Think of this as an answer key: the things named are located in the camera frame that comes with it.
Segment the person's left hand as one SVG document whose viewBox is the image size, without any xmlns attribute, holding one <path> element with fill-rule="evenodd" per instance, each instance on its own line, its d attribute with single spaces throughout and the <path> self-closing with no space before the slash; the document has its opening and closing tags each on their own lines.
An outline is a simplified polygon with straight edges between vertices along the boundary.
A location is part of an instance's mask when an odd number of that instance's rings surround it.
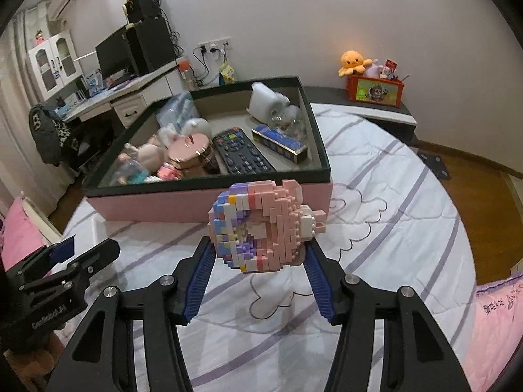
<svg viewBox="0 0 523 392">
<path fill-rule="evenodd" d="M 1 361 L 1 391 L 45 391 L 46 377 L 53 371 L 64 351 L 56 334 L 29 354 L 15 355 L 6 351 Z"/>
</svg>

